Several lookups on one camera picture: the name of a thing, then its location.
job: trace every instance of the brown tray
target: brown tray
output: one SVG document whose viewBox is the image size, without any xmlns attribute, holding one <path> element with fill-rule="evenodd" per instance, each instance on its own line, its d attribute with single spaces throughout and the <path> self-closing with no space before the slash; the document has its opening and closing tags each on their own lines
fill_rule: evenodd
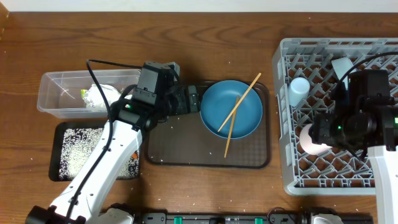
<svg viewBox="0 0 398 224">
<path fill-rule="evenodd" d="M 199 96 L 216 82 L 197 85 Z M 157 165 L 260 169 L 271 159 L 269 92 L 263 84 L 253 89 L 260 96 L 263 114 L 257 129 L 241 139 L 232 139 L 224 158 L 226 139 L 209 131 L 200 113 L 171 116 L 158 124 L 145 143 L 146 159 Z"/>
</svg>

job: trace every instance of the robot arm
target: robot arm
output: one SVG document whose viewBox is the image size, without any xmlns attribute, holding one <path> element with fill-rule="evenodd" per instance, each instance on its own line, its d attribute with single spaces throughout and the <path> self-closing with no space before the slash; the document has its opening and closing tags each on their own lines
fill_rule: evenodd
<svg viewBox="0 0 398 224">
<path fill-rule="evenodd" d="M 388 151 L 386 146 L 368 148 L 376 182 L 377 217 L 379 223 L 398 223 L 398 147 Z"/>
<path fill-rule="evenodd" d="M 353 156 L 364 149 L 360 159 L 368 153 L 379 223 L 398 223 L 398 107 L 390 96 L 388 73 L 364 70 L 348 77 L 348 91 L 335 98 L 334 112 L 318 114 L 313 126 L 303 129 L 300 142 L 310 136 L 312 142 L 302 144 L 310 154 L 321 146 L 347 149 Z"/>
<path fill-rule="evenodd" d="M 131 124 L 122 121 L 113 123 L 113 140 L 103 159 L 99 162 L 94 172 L 87 180 L 77 203 L 72 211 L 71 219 L 77 220 L 79 216 L 86 219 L 87 223 L 98 223 L 98 215 L 102 204 L 111 190 L 116 177 L 130 156 L 139 149 L 142 143 L 141 131 L 132 129 Z M 90 157 L 79 171 L 78 175 L 71 181 L 69 186 L 57 197 L 51 206 L 56 207 L 55 213 L 66 216 L 71 198 L 74 196 L 77 186 L 81 183 L 90 167 L 102 152 L 109 134 L 109 122 L 105 124 L 99 143 L 91 153 Z"/>
<path fill-rule="evenodd" d="M 123 97 L 111 105 L 109 117 L 113 121 L 113 138 L 108 152 L 103 154 L 110 132 L 109 122 L 105 124 L 98 145 L 70 185 L 51 203 L 49 209 L 35 206 L 28 214 L 26 223 L 66 222 L 72 198 L 77 195 L 78 186 L 84 183 L 83 179 L 100 154 L 104 156 L 91 175 L 87 176 L 88 179 L 72 206 L 70 220 L 72 223 L 132 223 L 132 216 L 121 210 L 114 209 L 113 214 L 108 211 L 105 215 L 98 215 L 122 166 L 139 149 L 146 133 L 155 128 L 158 121 L 167 121 L 168 116 L 199 112 L 196 87 L 176 85 L 179 83 L 178 73 L 179 66 L 176 63 L 146 62 L 138 84 L 126 88 L 127 91 L 134 90 L 132 98 L 125 99 L 127 91 L 124 91 Z"/>
</svg>

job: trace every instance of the green connector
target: green connector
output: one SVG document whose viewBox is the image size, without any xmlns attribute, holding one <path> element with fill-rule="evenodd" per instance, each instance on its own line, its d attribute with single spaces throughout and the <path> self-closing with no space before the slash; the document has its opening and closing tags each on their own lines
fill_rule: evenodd
<svg viewBox="0 0 398 224">
<path fill-rule="evenodd" d="M 182 217 L 174 217 L 174 224 L 182 224 Z"/>
<path fill-rule="evenodd" d="M 254 224 L 262 224 L 262 222 L 263 222 L 262 218 L 255 218 L 254 219 Z"/>
</svg>

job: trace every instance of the plastic tray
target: plastic tray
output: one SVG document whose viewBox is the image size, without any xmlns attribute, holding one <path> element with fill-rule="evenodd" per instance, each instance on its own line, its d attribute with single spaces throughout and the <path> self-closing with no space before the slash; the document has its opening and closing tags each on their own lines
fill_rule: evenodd
<svg viewBox="0 0 398 224">
<path fill-rule="evenodd" d="M 330 149 L 311 156 L 300 147 L 301 129 L 318 113 L 331 111 L 329 92 L 338 81 L 330 61 L 349 57 L 360 60 L 398 51 L 398 39 L 284 39 L 272 58 L 275 95 L 279 105 L 280 140 L 284 189 L 291 195 L 374 195 L 370 162 L 347 151 Z M 398 57 L 377 58 L 359 69 L 387 70 L 391 95 L 398 96 Z M 289 105 L 287 87 L 295 77 L 310 81 L 309 97 L 297 107 Z"/>
<path fill-rule="evenodd" d="M 95 70 L 100 84 L 107 84 L 122 90 L 137 84 L 140 70 Z M 40 82 L 37 109 L 58 118 L 106 118 L 106 109 L 86 108 L 81 90 L 88 90 L 94 84 L 88 71 L 47 72 Z"/>
<path fill-rule="evenodd" d="M 216 82 L 197 85 L 199 97 Z M 171 116 L 149 133 L 145 157 L 153 164 L 169 166 L 202 166 L 262 169 L 271 159 L 269 92 L 256 83 L 253 90 L 262 103 L 262 119 L 250 135 L 232 139 L 224 158 L 226 139 L 203 124 L 199 113 Z"/>
<path fill-rule="evenodd" d="M 61 163 L 61 153 L 62 153 L 62 144 L 64 140 L 64 134 L 67 129 L 81 129 L 81 128 L 92 128 L 92 129 L 99 129 L 104 128 L 105 120 L 102 121 L 100 119 L 91 120 L 91 121 L 82 121 L 82 122 L 62 122 L 55 128 L 54 134 L 54 142 L 52 147 L 51 153 L 51 160 L 50 160 L 50 167 L 49 167 L 49 178 L 52 181 L 70 181 L 67 179 L 60 179 L 59 178 L 59 170 L 60 170 L 60 163 Z M 139 177 L 139 158 L 137 161 L 137 172 L 136 175 L 131 173 L 131 176 L 128 178 L 126 177 L 118 177 L 118 180 L 131 180 L 136 177 Z"/>
</svg>

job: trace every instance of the blue bowl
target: blue bowl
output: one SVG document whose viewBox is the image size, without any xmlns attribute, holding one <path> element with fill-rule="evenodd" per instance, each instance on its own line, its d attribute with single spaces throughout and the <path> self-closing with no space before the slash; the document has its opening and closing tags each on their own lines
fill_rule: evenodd
<svg viewBox="0 0 398 224">
<path fill-rule="evenodd" d="M 221 127 L 235 106 L 236 97 L 241 98 L 249 86 L 243 82 L 226 80 L 218 82 L 205 92 L 200 105 L 200 116 L 205 126 L 215 135 L 227 138 L 231 127 L 232 116 Z M 236 110 L 232 139 L 243 138 L 251 134 L 260 124 L 262 103 L 259 95 L 251 89 Z"/>
</svg>

